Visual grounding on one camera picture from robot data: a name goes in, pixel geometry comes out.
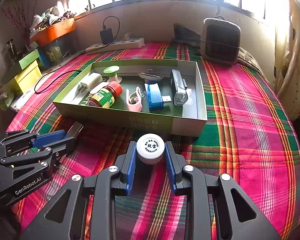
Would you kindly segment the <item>dark rectangular bar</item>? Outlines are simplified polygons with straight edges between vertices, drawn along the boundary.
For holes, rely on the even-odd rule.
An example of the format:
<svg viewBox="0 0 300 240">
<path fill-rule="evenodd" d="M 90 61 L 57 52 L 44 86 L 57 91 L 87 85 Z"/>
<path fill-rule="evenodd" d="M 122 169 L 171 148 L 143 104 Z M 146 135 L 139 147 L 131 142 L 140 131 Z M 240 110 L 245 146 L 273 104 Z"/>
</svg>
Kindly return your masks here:
<svg viewBox="0 0 300 240">
<path fill-rule="evenodd" d="M 67 131 L 66 133 L 66 138 L 69 138 L 69 137 L 73 137 L 73 138 L 77 138 L 78 135 L 80 134 L 80 132 L 82 131 L 83 129 L 83 125 L 79 122 L 74 122 L 74 124 L 70 127 L 70 129 Z"/>
</svg>

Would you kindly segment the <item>white round jar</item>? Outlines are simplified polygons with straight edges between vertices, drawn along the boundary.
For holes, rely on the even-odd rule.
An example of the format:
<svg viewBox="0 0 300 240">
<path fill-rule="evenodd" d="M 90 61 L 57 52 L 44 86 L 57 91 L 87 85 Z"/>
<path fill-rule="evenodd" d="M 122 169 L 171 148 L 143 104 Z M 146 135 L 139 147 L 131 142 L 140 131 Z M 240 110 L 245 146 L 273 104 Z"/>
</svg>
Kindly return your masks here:
<svg viewBox="0 0 300 240">
<path fill-rule="evenodd" d="M 144 134 L 136 142 L 139 159 L 147 165 L 155 165 L 161 161 L 164 150 L 165 143 L 157 134 Z"/>
</svg>

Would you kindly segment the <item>pink clip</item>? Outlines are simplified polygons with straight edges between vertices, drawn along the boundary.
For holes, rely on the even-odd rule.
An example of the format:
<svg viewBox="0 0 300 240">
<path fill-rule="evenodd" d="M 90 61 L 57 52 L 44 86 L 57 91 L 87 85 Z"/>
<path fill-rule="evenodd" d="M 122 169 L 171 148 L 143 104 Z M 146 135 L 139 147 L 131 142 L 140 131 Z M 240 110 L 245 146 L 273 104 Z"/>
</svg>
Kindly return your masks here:
<svg viewBox="0 0 300 240">
<path fill-rule="evenodd" d="M 126 105 L 129 111 L 141 112 L 142 111 L 142 96 L 140 87 L 136 87 L 135 91 L 130 93 L 126 89 Z"/>
<path fill-rule="evenodd" d="M 89 93 L 91 95 L 94 95 L 94 94 L 98 93 L 103 87 L 105 87 L 108 84 L 109 84 L 108 82 L 101 82 L 96 87 L 94 87 Z"/>
</svg>

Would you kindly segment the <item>red cap green bottle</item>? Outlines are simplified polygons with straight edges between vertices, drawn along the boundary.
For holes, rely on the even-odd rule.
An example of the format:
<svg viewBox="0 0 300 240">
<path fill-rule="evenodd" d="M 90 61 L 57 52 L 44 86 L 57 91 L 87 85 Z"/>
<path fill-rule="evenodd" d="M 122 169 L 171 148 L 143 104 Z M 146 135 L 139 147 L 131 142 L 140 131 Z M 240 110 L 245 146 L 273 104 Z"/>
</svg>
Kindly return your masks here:
<svg viewBox="0 0 300 240">
<path fill-rule="evenodd" d="M 88 106 L 110 108 L 115 100 L 122 94 L 120 83 L 112 81 L 103 87 L 98 93 L 91 95 L 87 101 Z"/>
</svg>

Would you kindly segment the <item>blue transparent usb device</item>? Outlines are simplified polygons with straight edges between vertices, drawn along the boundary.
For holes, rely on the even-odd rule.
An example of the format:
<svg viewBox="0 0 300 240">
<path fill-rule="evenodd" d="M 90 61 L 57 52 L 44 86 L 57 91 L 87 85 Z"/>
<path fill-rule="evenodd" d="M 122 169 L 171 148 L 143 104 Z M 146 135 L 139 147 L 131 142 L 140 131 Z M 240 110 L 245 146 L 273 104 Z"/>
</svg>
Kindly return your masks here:
<svg viewBox="0 0 300 240">
<path fill-rule="evenodd" d="M 172 99 L 169 95 L 162 96 L 157 83 L 145 83 L 145 92 L 150 111 L 162 110 L 165 103 L 172 102 Z"/>
</svg>

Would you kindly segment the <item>white charger plug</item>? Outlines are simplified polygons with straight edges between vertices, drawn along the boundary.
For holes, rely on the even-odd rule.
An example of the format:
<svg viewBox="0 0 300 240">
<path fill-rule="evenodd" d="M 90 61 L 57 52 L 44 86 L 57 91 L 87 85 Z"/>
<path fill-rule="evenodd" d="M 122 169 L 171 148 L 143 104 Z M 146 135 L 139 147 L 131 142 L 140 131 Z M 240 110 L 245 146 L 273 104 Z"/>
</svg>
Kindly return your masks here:
<svg viewBox="0 0 300 240">
<path fill-rule="evenodd" d="M 78 85 L 78 94 L 90 92 L 93 88 L 103 81 L 102 75 L 99 73 L 91 73 L 86 75 Z"/>
</svg>

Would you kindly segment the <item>green mushroom suction holder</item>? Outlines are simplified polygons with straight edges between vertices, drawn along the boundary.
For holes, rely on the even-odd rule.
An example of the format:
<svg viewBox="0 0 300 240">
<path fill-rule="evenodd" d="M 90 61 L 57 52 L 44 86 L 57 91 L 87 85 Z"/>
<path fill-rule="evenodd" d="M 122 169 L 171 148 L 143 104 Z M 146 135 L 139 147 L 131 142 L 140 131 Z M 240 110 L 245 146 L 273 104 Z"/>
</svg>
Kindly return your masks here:
<svg viewBox="0 0 300 240">
<path fill-rule="evenodd" d="M 107 82 L 118 82 L 121 83 L 122 82 L 122 77 L 117 75 L 117 72 L 120 70 L 120 67 L 117 65 L 113 65 L 113 66 L 109 66 L 107 67 L 103 73 L 106 74 L 106 76 L 108 77 Z"/>
</svg>

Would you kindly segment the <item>black silver flashlight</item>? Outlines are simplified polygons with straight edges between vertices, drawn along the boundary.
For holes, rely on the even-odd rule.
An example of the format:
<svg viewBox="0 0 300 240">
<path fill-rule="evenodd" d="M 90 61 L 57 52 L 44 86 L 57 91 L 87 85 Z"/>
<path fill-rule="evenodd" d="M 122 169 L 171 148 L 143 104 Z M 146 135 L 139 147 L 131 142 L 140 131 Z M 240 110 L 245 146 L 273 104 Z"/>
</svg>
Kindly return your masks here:
<svg viewBox="0 0 300 240">
<path fill-rule="evenodd" d="M 173 103 L 175 106 L 182 106 L 188 100 L 186 85 L 179 70 L 171 70 L 171 89 L 173 94 Z"/>
</svg>

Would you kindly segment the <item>yellow green box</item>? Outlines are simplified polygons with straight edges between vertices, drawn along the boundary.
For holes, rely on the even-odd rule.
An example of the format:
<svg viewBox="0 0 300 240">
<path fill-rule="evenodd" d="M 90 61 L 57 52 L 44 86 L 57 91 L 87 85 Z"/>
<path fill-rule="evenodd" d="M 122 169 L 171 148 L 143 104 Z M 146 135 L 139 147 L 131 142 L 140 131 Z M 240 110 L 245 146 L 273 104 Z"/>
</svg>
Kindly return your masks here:
<svg viewBox="0 0 300 240">
<path fill-rule="evenodd" d="M 3 90 L 14 95 L 25 94 L 42 76 L 38 58 L 39 51 L 35 49 L 17 61 L 1 79 Z"/>
</svg>

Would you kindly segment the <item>green cardboard box tray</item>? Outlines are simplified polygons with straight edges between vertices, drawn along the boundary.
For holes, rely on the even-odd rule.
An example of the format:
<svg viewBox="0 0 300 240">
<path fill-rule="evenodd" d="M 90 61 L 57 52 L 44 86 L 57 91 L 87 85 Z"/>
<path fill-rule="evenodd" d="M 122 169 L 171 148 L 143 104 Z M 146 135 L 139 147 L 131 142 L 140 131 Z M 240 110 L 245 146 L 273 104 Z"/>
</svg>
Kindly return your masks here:
<svg viewBox="0 0 300 240">
<path fill-rule="evenodd" d="M 193 61 L 94 62 L 54 104 L 63 116 L 154 133 L 198 137 L 207 122 L 202 78 Z"/>
</svg>

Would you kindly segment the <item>plaid bed blanket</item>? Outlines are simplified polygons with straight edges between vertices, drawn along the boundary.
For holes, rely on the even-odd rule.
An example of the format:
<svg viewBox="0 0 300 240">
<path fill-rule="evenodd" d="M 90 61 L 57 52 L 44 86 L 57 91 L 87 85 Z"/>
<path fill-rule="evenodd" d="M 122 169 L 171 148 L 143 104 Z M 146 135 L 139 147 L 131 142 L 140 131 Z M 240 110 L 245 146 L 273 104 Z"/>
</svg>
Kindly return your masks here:
<svg viewBox="0 0 300 240">
<path fill-rule="evenodd" d="M 293 125 L 271 87 L 257 72 L 234 65 L 208 63 L 196 49 L 168 42 L 150 43 L 141 49 L 85 54 L 51 76 L 83 70 L 95 61 L 123 59 L 173 59 L 196 61 L 202 76 L 207 123 L 199 138 L 172 136 L 175 152 L 204 173 L 230 174 L 273 224 L 281 239 L 291 239 L 300 224 L 300 146 Z M 65 74 L 42 94 L 34 94 L 19 111 L 8 131 L 68 130 L 74 120 L 60 115 L 55 97 L 76 77 Z M 73 175 L 87 177 L 112 165 L 126 152 L 137 131 L 98 124 L 84 124 L 76 151 L 62 160 L 51 182 L 13 207 L 21 228 Z M 183 239 L 186 198 L 170 190 L 164 160 L 145 166 L 149 174 L 128 197 L 116 199 L 118 239 Z"/>
</svg>

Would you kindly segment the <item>orange storage bin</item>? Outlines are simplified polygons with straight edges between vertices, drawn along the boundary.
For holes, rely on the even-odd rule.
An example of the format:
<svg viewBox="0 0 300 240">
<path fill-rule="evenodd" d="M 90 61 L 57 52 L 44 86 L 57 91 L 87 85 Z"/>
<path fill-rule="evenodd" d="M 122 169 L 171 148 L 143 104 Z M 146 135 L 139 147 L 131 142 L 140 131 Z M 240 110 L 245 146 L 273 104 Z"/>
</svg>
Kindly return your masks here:
<svg viewBox="0 0 300 240">
<path fill-rule="evenodd" d="M 36 42 L 38 46 L 44 47 L 50 42 L 76 30 L 75 20 L 67 19 L 45 28 L 30 38 L 30 43 Z"/>
</svg>

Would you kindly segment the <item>black power adapter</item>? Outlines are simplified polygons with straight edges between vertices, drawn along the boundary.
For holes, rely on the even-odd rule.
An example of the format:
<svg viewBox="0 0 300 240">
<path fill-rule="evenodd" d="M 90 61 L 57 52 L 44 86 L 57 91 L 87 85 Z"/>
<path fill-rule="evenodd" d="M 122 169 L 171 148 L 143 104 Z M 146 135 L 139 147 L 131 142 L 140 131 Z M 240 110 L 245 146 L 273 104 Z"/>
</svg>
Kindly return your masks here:
<svg viewBox="0 0 300 240">
<path fill-rule="evenodd" d="M 113 32 L 111 28 L 106 28 L 100 31 L 101 42 L 104 45 L 111 44 L 114 40 Z"/>
</svg>

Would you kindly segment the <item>white power strip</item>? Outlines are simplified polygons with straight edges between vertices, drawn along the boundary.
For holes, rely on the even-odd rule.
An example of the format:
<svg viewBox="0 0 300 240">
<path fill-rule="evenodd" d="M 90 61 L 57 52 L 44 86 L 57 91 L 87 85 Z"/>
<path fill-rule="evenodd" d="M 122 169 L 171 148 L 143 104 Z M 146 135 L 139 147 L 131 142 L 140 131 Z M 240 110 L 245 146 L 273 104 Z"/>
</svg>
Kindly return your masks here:
<svg viewBox="0 0 300 240">
<path fill-rule="evenodd" d="M 114 41 L 111 44 L 105 45 L 97 43 L 89 46 L 85 49 L 86 53 L 104 52 L 104 51 L 115 51 L 124 49 L 141 48 L 145 45 L 144 38 L 131 38 L 127 41 Z"/>
</svg>

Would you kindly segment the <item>grey space heater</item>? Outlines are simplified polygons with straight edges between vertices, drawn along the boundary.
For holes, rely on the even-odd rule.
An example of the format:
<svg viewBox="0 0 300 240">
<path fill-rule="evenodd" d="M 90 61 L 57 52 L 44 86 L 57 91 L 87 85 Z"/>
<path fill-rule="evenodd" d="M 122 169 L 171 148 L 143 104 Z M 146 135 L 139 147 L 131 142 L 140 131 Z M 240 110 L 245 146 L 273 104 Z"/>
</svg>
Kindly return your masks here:
<svg viewBox="0 0 300 240">
<path fill-rule="evenodd" d="M 238 25 L 222 17 L 206 18 L 200 36 L 200 54 L 206 61 L 233 65 L 237 61 L 241 41 Z"/>
</svg>

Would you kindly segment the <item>cream heart curtain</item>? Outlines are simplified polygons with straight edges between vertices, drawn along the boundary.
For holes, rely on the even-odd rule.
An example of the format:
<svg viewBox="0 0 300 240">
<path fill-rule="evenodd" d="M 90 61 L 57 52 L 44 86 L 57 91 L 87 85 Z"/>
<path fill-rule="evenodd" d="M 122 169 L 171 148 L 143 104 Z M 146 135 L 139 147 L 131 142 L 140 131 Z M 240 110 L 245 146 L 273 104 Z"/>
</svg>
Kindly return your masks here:
<svg viewBox="0 0 300 240">
<path fill-rule="evenodd" d="M 274 90 L 290 120 L 300 117 L 300 7 L 282 0 L 275 12 Z"/>
</svg>

